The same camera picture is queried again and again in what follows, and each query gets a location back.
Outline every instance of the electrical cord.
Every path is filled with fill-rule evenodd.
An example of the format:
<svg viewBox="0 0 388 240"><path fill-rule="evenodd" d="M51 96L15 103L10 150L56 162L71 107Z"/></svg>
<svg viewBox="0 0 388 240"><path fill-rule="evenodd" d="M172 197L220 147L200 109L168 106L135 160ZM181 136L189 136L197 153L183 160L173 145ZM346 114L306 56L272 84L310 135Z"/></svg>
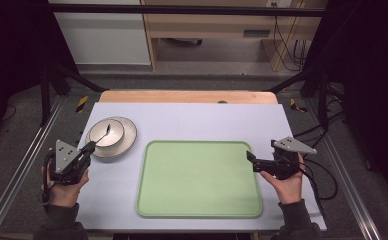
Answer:
<svg viewBox="0 0 388 240"><path fill-rule="evenodd" d="M322 134L320 134L319 136L313 137L313 138L309 138L309 139L301 140L301 142L303 142L303 143L304 143L304 142L310 142L310 141L316 140L316 139L320 138L320 137L321 137L321 135L322 135Z"/></svg>
<svg viewBox="0 0 388 240"><path fill-rule="evenodd" d="M337 182L337 179L335 178L334 174L332 174L327 168L325 168L322 164L320 164L320 163L318 163L316 161L313 161L313 160L310 160L310 159L307 159L307 158L304 158L304 161L308 162L308 163L313 163L316 166L320 167L322 170L327 172L328 175L332 178L332 181L334 182L334 193L332 195L330 195L329 197L320 197L320 199L321 200L331 200L331 199L334 199L337 196L337 194L338 194L338 182Z"/></svg>
<svg viewBox="0 0 388 240"><path fill-rule="evenodd" d="M290 31L288 32L288 36L291 35L291 33L292 33L293 29L294 29L294 24L295 24L296 20L297 20L297 17L294 17L294 21L293 21L293 24L291 24L291 28L290 28ZM284 59L283 59L281 53L278 51L278 47L276 46L276 42L275 42L275 41L276 41L275 32L277 32L277 31L278 31L279 36L281 37L282 42L284 43L284 48L287 50L288 56L290 57L290 59L291 59L291 61L294 63L294 65L296 65L296 66L299 68L298 70L290 69L290 68L288 68L287 65L285 64L285 61L284 61ZM289 48L288 48L288 46L287 46L287 43L285 42L285 40L284 40L284 38L283 38L283 36L282 36L282 34L281 34L281 31L279 30L279 26L278 26L278 16L275 16L275 26L274 26L274 32L273 32L273 44L274 44L274 47L275 47L276 52L278 53L278 55L279 55L279 57L280 57L280 59L281 59L282 64L284 65L284 67L285 67L287 70L293 71L293 72L301 71L302 65L299 65L298 62L297 62L295 59L293 59L293 57L291 56L290 51L289 51Z"/></svg>
<svg viewBox="0 0 388 240"><path fill-rule="evenodd" d="M304 67L304 61L306 60L305 52L306 52L306 40L302 40L302 46L300 50L300 57L297 57L297 45L299 43L299 40L296 40L294 43L294 50L293 50L293 55L294 55L294 61L298 64L299 66L299 71L303 70Z"/></svg>
<svg viewBox="0 0 388 240"><path fill-rule="evenodd" d="M316 145L318 145L318 143L322 140L322 138L325 136L325 134L328 132L328 130L325 130L322 134L321 134L321 136L319 136L319 138L318 138L318 140L316 140L316 142L314 143L314 144L312 144L312 148L315 148L316 147Z"/></svg>
<svg viewBox="0 0 388 240"><path fill-rule="evenodd" d="M17 111L16 106L9 104L9 105L7 105L7 107L12 107L13 108L13 112L11 113L10 116L1 119L1 122L9 120L10 118L12 118L14 116L14 114L16 114L16 111Z"/></svg>
<svg viewBox="0 0 388 240"><path fill-rule="evenodd" d="M331 117L328 118L328 122L330 123L332 119L338 117L339 115L341 115L341 114L343 114L343 113L344 113L344 111L340 111L340 112L334 114L333 116L331 116ZM321 123L321 124L318 124L318 125L316 125L315 127L312 127L312 128L310 128L310 129L308 129L308 130L305 130L305 131L303 131L303 132L301 132L301 133L294 134L293 137L294 137L294 138L297 138L297 137L299 137L299 136L302 136L302 135L311 133L311 132L315 131L316 129L320 128L322 125L323 125L322 123Z"/></svg>
<svg viewBox="0 0 388 240"><path fill-rule="evenodd" d="M310 175L311 175L312 177L314 177L312 168L310 168L309 166L307 166L305 163L300 163L300 164L303 165L305 168L307 168L307 170L310 172Z"/></svg>
<svg viewBox="0 0 388 240"><path fill-rule="evenodd" d="M292 161L290 159L287 159L286 157L283 157L281 156L281 159L286 162L287 164L289 165L292 165ZM328 170L326 169L324 166L320 165L320 164L317 164L318 166L320 166L321 168L323 168L331 177L332 179L334 180L334 186L335 186L335 191L334 191L334 194L331 195L330 197L320 197L319 195L319 189L318 189L318 184L315 182L315 179L314 179L314 176L313 176L313 172L311 172L311 174L307 173L305 170L303 170L300 166L296 166L296 168L304 175L306 176L309 181L310 181L310 185L312 187L312 190L313 190L313 195L315 197L315 201L316 201L316 204L318 205L318 208L319 208L319 211L321 212L322 214L322 217L325 218L325 211L324 211L324 208L322 206L322 203L321 203L321 200L330 200L330 199L333 199L337 194L338 194L338 183L337 183L337 180L335 179L334 175Z"/></svg>
<svg viewBox="0 0 388 240"><path fill-rule="evenodd" d="M334 102L340 103L340 100L339 100L338 98L332 99L331 101L329 101L329 102L327 103L327 107L328 107L329 105L331 105L332 103L334 103Z"/></svg>
<svg viewBox="0 0 388 240"><path fill-rule="evenodd" d="M44 206L45 212L48 212L48 205L50 204L50 190L54 187L54 182L47 182L47 171L48 164L50 164L51 160L56 156L54 150L50 150L50 152L45 156L43 169L42 169L42 193L40 194L38 200Z"/></svg>

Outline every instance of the green cutting board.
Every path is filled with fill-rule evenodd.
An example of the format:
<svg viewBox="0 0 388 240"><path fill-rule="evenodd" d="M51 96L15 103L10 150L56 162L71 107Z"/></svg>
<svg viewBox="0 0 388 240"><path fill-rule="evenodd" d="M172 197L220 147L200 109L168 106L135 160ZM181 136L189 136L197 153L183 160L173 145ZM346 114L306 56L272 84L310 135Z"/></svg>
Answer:
<svg viewBox="0 0 388 240"><path fill-rule="evenodd" d="M144 217L256 217L262 197L250 146L230 141L152 141L137 211Z"/></svg>

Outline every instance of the white table surface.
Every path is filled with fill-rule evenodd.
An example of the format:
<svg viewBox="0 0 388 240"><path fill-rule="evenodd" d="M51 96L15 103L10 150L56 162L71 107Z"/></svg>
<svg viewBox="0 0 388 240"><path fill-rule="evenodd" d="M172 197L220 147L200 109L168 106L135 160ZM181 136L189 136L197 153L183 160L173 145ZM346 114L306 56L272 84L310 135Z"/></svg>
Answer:
<svg viewBox="0 0 388 240"><path fill-rule="evenodd" d="M78 148L95 123L125 117L137 127L137 139L125 154L101 159L92 156L89 182L82 188L78 221L86 229L113 232L275 230L284 225L278 197L257 174L263 212L257 218L145 218L136 210L144 152L153 140L244 141L262 159L273 159L271 139L292 136L280 104L96 103ZM326 230L309 181L303 198L313 222Z"/></svg>

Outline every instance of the floor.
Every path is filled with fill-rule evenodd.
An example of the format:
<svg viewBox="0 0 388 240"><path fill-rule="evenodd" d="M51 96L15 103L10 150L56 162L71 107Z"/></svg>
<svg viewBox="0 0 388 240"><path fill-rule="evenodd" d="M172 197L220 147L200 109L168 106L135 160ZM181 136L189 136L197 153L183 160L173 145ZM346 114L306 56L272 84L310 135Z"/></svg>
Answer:
<svg viewBox="0 0 388 240"><path fill-rule="evenodd" d="M164 39L161 41L159 62L156 71L143 67L119 66L119 68L101 69L84 68L81 73L90 81L101 86L121 89L192 89L192 90L253 90L269 89L296 74L296 66L285 59L288 68L274 72L258 40L208 40L202 45L192 42ZM43 138L43 146L34 156L33 166L29 166L24 180L13 191L15 200L7 207L8 213L0 226L0 239L30 239L30 229L43 221L42 211L36 201L40 183L39 169L43 153L48 150L55 139L65 138L76 143L80 138L84 122L89 117L89 109L99 94L93 93L74 81L69 82L73 90L65 98L63 109L57 120ZM293 133L313 127L316 121L316 101L302 99L298 90L301 83L296 83L277 94L283 104ZM82 113L75 113L81 94L89 95L89 102ZM308 112L292 109L291 100ZM0 124L0 201L10 180L16 180L14 173L20 169L26 150L31 148L31 141L37 136L40 122L39 88L34 87L16 94L10 99L10 109ZM328 106L331 114L340 111L337 101ZM327 214L328 231L325 239L388 239L388 186L378 173L366 169L365 161L348 125L340 117L330 125L330 131L317 146L322 153L322 163L335 173L340 184L339 194L334 200L323 202ZM78 128L68 129L69 121L77 122ZM311 142L316 134L306 135L303 140ZM337 169L334 162L339 162L347 169ZM330 194L333 185L328 175L316 171L320 179L321 194ZM343 185L343 178L353 184ZM355 206L353 200L363 205ZM364 216L370 226L360 225ZM375 226L376 235L364 235L364 229ZM269 233L260 235L260 239L269 239ZM110 234L98 236L93 233L90 239L111 239Z"/></svg>

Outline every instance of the metal plate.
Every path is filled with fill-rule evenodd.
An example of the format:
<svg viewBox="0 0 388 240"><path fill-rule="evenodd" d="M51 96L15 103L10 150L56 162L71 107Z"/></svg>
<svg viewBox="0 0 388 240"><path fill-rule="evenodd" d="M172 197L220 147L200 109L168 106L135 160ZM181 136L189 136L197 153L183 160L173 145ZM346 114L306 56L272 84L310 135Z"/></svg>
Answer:
<svg viewBox="0 0 388 240"><path fill-rule="evenodd" d="M63 169L75 159L79 150L61 140L56 141L56 173L61 173Z"/></svg>
<svg viewBox="0 0 388 240"><path fill-rule="evenodd" d="M99 148L111 148L115 144L120 144L124 137L125 128L119 121L114 119L105 119L98 122L91 128L89 134L90 140L97 142L96 145Z"/></svg>
<svg viewBox="0 0 388 240"><path fill-rule="evenodd" d="M137 137L137 128L135 127L135 124L131 120L124 117L110 117L110 118L103 119L100 122L108 121L108 120L116 120L120 124L122 124L123 128L125 129L125 136L123 140L117 146L114 146L111 150L106 150L103 148L100 149L97 147L93 155L100 158L114 158L122 155L123 153L129 150L129 148L133 145ZM85 143L88 143L89 141L91 141L90 135L91 135L92 129L93 128L89 130L85 139Z"/></svg>
<svg viewBox="0 0 388 240"><path fill-rule="evenodd" d="M316 149L313 149L292 137L286 137L279 141L275 141L273 145L274 147L278 147L280 149L284 149L285 151L289 151L289 152L299 152L299 153L307 153L307 154L318 153Z"/></svg>

